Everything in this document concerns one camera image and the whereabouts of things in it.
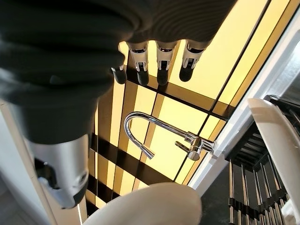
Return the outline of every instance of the chrome faucet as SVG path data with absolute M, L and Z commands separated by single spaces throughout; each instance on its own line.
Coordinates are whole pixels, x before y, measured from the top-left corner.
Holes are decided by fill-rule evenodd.
M 137 147 L 139 147 L 139 149 L 143 153 L 145 153 L 146 156 L 150 159 L 152 159 L 154 157 L 155 153 L 153 151 L 151 151 L 147 146 L 145 146 L 144 144 L 139 142 L 130 131 L 130 125 L 129 125 L 130 123 L 129 122 L 135 117 L 143 118 L 151 123 L 154 123 L 164 129 L 168 130 L 168 131 L 171 131 L 174 134 L 179 135 L 180 137 L 183 137 L 186 142 L 189 142 L 191 144 L 191 146 L 188 148 L 188 147 L 184 146 L 183 144 L 181 144 L 180 142 L 175 142 L 175 145 L 177 147 L 181 148 L 182 150 L 184 150 L 187 153 L 187 156 L 189 157 L 189 159 L 191 159 L 193 161 L 197 161 L 200 159 L 200 152 L 202 150 L 207 151 L 207 152 L 213 151 L 214 142 L 211 142 L 209 140 L 201 138 L 191 132 L 185 132 L 177 127 L 174 127 L 166 122 L 159 120 L 158 118 L 155 118 L 155 117 L 145 114 L 143 112 L 132 112 L 132 113 L 128 114 L 127 117 L 125 118 L 125 121 L 124 121 L 125 133 L 129 137 L 129 139 Z

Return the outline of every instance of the white plastic part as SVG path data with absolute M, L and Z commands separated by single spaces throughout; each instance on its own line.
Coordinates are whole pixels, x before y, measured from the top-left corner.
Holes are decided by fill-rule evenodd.
M 291 200 L 287 201 L 282 207 L 281 212 L 285 220 L 285 225 L 297 225 L 294 211 L 295 209 L 293 208 Z
M 272 103 L 248 99 L 252 116 L 290 196 L 300 223 L 300 138 L 280 109 Z
M 94 212 L 84 225 L 198 225 L 201 200 L 192 188 L 160 183 L 120 196 Z
M 191 67 L 192 69 L 194 69 L 195 66 L 196 66 L 196 63 L 199 61 L 202 53 L 203 53 L 203 51 L 199 52 L 199 53 L 190 52 L 189 49 L 188 49 L 188 42 L 186 42 L 186 46 L 185 46 L 183 56 L 182 56 L 182 67 L 186 68 L 188 66 L 188 60 L 189 59 L 194 59 L 193 65 Z

